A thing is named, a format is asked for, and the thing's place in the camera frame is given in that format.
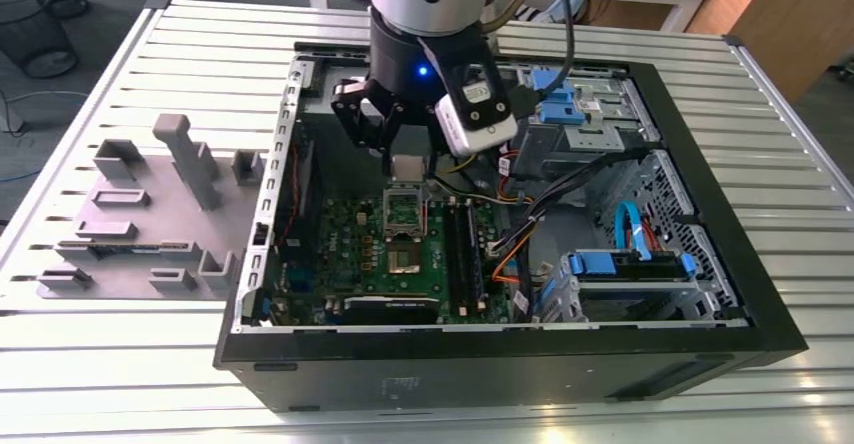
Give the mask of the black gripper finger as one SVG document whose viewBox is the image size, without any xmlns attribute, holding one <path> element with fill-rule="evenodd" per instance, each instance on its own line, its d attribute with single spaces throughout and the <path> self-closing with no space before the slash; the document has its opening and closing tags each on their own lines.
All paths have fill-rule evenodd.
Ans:
<svg viewBox="0 0 854 444">
<path fill-rule="evenodd" d="M 367 101 L 381 116 L 377 124 L 363 111 Z M 332 89 L 331 107 L 353 145 L 376 151 L 384 175 L 392 174 L 391 146 L 401 126 L 401 101 L 377 81 L 343 79 Z"/>
<path fill-rule="evenodd" d="M 428 180 L 432 180 L 436 177 L 437 159 L 441 153 L 441 130 L 436 124 L 428 125 L 427 130 L 429 138 L 429 154 L 425 177 Z"/>
</svg>

